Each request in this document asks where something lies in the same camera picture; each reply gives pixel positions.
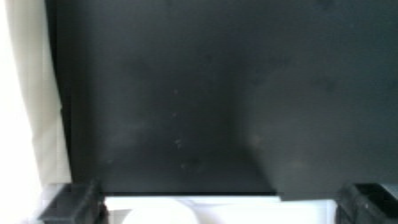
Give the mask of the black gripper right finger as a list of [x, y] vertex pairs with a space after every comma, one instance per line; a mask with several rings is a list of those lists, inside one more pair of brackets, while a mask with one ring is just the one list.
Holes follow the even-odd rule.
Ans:
[[336, 224], [398, 224], [398, 184], [346, 185], [336, 204]]

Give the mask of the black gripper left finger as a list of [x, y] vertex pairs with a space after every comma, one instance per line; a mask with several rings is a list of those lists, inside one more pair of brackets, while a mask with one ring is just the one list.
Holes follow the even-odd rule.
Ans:
[[105, 195], [96, 181], [51, 184], [42, 199], [41, 224], [108, 224]]

